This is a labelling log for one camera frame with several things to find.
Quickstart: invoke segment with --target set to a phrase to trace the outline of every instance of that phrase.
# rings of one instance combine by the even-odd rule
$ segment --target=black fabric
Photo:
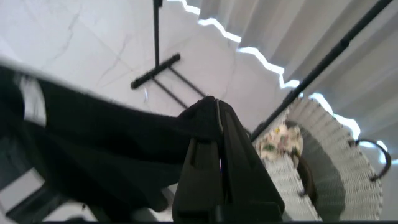
[[[12,73],[5,67],[0,71]],[[213,97],[170,117],[38,81],[46,127],[21,118],[20,102],[9,100],[21,93],[8,88],[0,91],[0,122],[12,121],[12,128],[3,131],[26,137],[29,159],[49,186],[116,216],[124,212],[120,221],[135,208],[159,212],[167,207],[160,190],[178,182],[191,138],[221,142]]]

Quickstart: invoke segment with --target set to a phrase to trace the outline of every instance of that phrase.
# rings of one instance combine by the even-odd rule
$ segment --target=white curtain
[[[376,0],[187,0],[202,22],[216,19],[284,68],[284,82],[303,80]],[[398,0],[392,1],[306,90],[333,112],[354,119],[361,138],[398,154]]]

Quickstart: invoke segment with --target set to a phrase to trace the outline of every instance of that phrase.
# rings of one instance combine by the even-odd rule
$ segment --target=white wicker basket
[[[304,139],[302,157],[312,171],[318,194],[316,210],[322,220],[378,220],[383,198],[381,181],[370,181],[376,173],[361,151],[349,144],[353,141],[350,132],[318,102],[308,98],[296,99],[259,137],[282,123],[300,126]],[[297,214],[303,214],[303,210],[312,213],[313,208],[290,204],[295,203],[292,202],[295,195],[278,182],[279,179],[293,182],[300,177],[291,170],[275,172],[273,166],[275,162],[266,162],[267,170],[285,200],[286,212],[294,220],[310,219]]]

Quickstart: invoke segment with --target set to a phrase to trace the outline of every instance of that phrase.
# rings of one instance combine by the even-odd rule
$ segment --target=black metal stand
[[[291,91],[282,104],[269,116],[269,118],[261,123],[251,135],[251,141],[255,141],[283,110],[296,99],[301,92],[316,79],[327,66],[329,66],[356,37],[392,0],[379,0],[355,25],[348,33],[330,50],[330,52],[322,59],[322,61],[304,78],[303,82],[293,91]]]
[[[181,81],[186,83],[189,87],[191,87],[195,92],[197,92],[200,96],[205,97],[206,95],[199,90],[198,87],[196,87],[192,82],[188,81],[186,78],[184,78],[181,74],[179,74],[176,70],[172,68],[172,65],[175,62],[178,62],[181,59],[181,55],[179,53],[173,55],[166,61],[162,62],[159,64],[159,8],[162,7],[162,0],[154,0],[154,42],[155,42],[155,67],[148,71],[146,74],[143,76],[135,79],[131,83],[131,88],[134,90],[136,88],[139,88],[142,84],[144,84],[146,81],[153,80],[156,85],[161,87],[169,96],[171,96],[179,105],[181,105],[183,108],[187,109],[188,105],[186,105],[179,97],[174,95],[166,86],[161,84],[159,81],[155,79],[155,77],[160,73],[163,72],[165,69],[170,69],[170,71],[179,77]]]

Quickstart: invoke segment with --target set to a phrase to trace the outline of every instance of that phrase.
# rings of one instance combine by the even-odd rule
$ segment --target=laundry basket
[[[312,99],[296,99],[260,137],[283,123],[288,127],[300,127],[304,141],[302,157],[310,167],[317,191],[317,204],[314,209],[322,220],[378,220],[383,198],[380,177],[391,165],[389,154],[378,146],[386,156],[387,163],[383,171],[376,175],[368,159],[356,147],[361,140],[355,141],[342,124]],[[266,162],[266,167],[272,167],[272,163]],[[273,180],[300,178],[283,169],[278,172],[271,171],[270,176]],[[284,190],[278,190],[282,198],[289,196]],[[309,206],[297,207],[297,210],[307,212],[311,209]],[[289,212],[294,213],[294,210],[287,210],[287,213]]]

